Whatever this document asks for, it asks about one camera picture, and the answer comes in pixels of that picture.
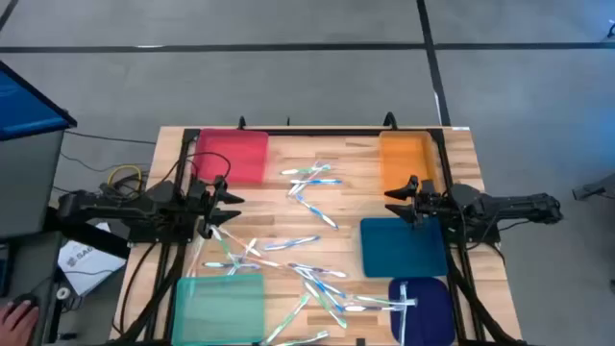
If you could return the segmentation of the person's hand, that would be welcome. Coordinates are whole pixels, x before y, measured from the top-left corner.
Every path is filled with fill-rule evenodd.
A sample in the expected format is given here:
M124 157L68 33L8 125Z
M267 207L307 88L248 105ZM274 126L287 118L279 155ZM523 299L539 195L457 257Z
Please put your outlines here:
M12 302L0 309L0 346L28 346L38 320L38 307Z

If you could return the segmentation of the white printed paper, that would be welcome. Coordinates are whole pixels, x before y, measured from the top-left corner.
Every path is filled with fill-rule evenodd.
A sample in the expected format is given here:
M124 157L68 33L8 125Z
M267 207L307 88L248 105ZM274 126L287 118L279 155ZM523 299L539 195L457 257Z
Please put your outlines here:
M120 257L75 240L68 240L61 247L58 257L59 268L79 296L87 295L125 263Z

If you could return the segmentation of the orange translucent plastic bin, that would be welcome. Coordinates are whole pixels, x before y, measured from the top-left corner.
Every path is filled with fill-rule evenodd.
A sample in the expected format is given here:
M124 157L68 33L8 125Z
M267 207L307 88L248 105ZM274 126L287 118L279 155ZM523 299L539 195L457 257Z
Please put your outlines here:
M419 181L437 179L436 156L426 131L390 131L379 136L381 187L403 187L411 176Z

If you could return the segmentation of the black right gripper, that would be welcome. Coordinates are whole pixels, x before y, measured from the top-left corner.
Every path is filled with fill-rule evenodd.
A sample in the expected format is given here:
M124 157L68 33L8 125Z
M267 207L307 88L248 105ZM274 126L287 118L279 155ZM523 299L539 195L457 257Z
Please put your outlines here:
M411 175L403 187L387 190L384 195L401 201L413 198L413 206L386 204L385 208L414 226L421 225L426 217L444 222L455 218L454 203L445 193L436 190L433 180L419 181L416 175Z

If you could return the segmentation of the navy blue flat tray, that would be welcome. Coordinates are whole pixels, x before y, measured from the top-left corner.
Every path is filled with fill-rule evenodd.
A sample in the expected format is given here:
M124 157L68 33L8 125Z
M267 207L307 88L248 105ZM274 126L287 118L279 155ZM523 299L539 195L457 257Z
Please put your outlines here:
M407 299L417 299L406 311L405 346L451 346L455 321L448 288L435 278L398 278L388 286L389 300L400 299L402 282Z

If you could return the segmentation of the blue screen monitor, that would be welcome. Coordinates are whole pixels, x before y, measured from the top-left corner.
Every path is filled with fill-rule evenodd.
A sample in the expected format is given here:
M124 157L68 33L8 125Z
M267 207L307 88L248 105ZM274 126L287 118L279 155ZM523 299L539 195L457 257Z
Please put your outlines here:
M0 61L0 141L75 128L76 119Z

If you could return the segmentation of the teal blue plastic bin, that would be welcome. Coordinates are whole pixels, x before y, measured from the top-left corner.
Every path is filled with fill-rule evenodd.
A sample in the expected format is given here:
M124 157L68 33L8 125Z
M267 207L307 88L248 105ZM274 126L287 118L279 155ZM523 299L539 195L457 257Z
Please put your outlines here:
M445 246L437 219L414 225L401 218L360 221L362 267L367 278L446 276Z

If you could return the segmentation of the orange toothbrush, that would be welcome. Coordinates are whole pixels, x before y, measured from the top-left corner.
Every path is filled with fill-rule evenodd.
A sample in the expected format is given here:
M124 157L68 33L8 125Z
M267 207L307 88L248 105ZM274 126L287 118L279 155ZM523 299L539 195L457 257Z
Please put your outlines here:
M249 262L254 262L254 263L258 263L261 265L265 265L265 266L269 266L269 267L274 267L274 268L278 268L278 269L282 269L285 266L283 264L279 264L276 263L274 261L271 260L267 260L267 259L260 259L260 258L255 258L255 257L250 257L250 256L238 256L236 258L239 261L249 261Z
M315 170L312 173L306 174L306 176L302 177L297 184L294 184L293 187L288 191L288 196L294 196L298 194L302 189L307 186L307 181L312 180L320 173L319 170Z
M186 261L185 275L187 277L194 277L196 275L196 267L201 256L204 243L205 240L200 236L194 240Z
M261 253L255 248L254 245L249 245L248 243L246 243L245 241L243 241L241 238L233 235L232 233L230 233L229 231L227 231L226 229L220 227L219 231L225 235L227 235L230 239L234 240L235 242L237 242L239 245L241 245L245 250L247 250L249 253L251 253L252 255L257 256L258 258L261 258Z

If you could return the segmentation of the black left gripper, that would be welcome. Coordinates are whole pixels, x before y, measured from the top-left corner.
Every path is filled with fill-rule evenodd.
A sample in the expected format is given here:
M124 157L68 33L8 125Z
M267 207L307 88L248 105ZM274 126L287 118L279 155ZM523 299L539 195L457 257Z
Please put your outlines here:
M227 183L222 175L217 175L212 183L207 183L198 178L192 178L186 195L188 211L202 218L198 223L197 233L205 238L212 237L210 225L216 227L239 216L240 210L221 210L220 202L231 205L244 203L241 197L231 194L226 189Z

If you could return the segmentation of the red translucent plastic bin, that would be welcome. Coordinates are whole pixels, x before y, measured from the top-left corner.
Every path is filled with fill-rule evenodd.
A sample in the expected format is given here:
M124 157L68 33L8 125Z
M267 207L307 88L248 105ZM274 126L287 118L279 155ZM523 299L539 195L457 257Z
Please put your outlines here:
M246 130L203 129L198 137L192 173L201 180L212 181L217 175L229 184L260 185L268 155L265 132Z

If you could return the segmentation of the grey stand foot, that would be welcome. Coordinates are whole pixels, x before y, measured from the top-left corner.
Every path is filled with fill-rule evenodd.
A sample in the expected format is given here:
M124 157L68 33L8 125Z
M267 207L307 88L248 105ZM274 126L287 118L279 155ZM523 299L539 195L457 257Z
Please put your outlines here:
M579 185L572 190L576 200L586 200L591 196L601 196L615 200L615 173L610 174L594 183Z

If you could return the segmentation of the green translucent plastic bin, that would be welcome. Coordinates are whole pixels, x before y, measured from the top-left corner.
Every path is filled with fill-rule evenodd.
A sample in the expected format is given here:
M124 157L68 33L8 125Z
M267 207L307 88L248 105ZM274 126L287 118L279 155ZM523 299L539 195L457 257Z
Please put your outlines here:
M240 345L264 339L260 274L182 278L177 283L173 346Z

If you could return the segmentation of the black desk crossbar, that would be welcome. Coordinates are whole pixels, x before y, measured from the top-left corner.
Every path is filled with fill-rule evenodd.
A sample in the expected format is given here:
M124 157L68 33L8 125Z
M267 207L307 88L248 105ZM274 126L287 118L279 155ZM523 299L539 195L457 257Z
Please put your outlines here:
M83 243L123 260L129 257L130 249L125 238L98 229L88 223L71 224L61 221L57 216L57 211L52 207L47 208L43 223L44 232L60 232L69 240Z

